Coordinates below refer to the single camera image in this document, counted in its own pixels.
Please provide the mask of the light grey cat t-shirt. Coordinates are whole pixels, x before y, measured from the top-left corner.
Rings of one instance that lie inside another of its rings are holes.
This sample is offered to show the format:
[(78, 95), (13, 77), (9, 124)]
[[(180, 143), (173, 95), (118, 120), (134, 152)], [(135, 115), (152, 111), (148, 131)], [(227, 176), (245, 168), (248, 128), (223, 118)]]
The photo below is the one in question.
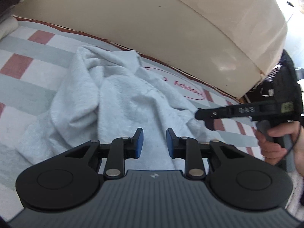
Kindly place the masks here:
[(183, 169), (182, 160), (169, 156), (168, 128), (199, 142), (220, 139), (195, 119), (196, 111), (187, 98), (146, 70), (135, 51), (82, 46), (49, 110), (28, 127), (17, 151), (37, 164), (91, 139), (107, 144), (142, 128), (141, 155), (127, 160), (126, 169)]

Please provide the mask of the black bag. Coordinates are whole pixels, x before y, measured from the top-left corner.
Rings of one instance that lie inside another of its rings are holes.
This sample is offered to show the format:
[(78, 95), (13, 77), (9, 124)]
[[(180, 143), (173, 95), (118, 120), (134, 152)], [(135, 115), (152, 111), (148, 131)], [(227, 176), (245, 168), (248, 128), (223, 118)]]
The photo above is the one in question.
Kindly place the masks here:
[(273, 100), (275, 94), (278, 93), (275, 88), (275, 83), (279, 80), (279, 75), (291, 77), (291, 83), (298, 83), (298, 76), (294, 67), (294, 62), (284, 49), (280, 61), (271, 72), (262, 80), (262, 82), (255, 85), (245, 95), (247, 102), (260, 102), (266, 100)]

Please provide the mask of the beige leather sofa backrest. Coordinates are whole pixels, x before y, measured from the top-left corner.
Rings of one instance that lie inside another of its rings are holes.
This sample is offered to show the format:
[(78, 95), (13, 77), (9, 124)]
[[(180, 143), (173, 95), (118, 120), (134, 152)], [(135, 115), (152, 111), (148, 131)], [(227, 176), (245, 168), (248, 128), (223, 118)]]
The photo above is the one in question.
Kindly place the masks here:
[(108, 39), (237, 98), (278, 63), (287, 36), (276, 0), (26, 0), (16, 13)]

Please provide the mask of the plaid grey red blanket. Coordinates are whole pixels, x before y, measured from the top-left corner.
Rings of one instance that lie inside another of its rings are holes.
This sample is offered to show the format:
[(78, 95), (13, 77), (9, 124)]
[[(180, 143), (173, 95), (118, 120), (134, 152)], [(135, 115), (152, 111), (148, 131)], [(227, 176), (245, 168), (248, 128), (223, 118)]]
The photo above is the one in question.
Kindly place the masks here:
[[(17, 153), (17, 146), (27, 128), (49, 109), (77, 48), (85, 45), (122, 51), (105, 41), (51, 24), (18, 20), (18, 25), (1, 39), (1, 217), (4, 220), (10, 220), (23, 209), (15, 191), (15, 180), (29, 162)], [(173, 94), (179, 92), (196, 107), (237, 104), (233, 98), (164, 63), (148, 56), (141, 56), (141, 61), (147, 71), (162, 77), (166, 88), (171, 86), (175, 90)], [(253, 135), (255, 125), (249, 118), (215, 122), (214, 136), (263, 159)]]

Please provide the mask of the white folded garment bottom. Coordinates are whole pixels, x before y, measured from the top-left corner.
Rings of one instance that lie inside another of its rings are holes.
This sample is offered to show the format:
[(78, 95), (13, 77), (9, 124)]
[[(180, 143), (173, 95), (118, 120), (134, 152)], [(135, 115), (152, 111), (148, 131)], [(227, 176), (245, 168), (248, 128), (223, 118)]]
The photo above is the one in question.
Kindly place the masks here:
[(11, 16), (0, 24), (0, 40), (18, 28), (18, 21)]

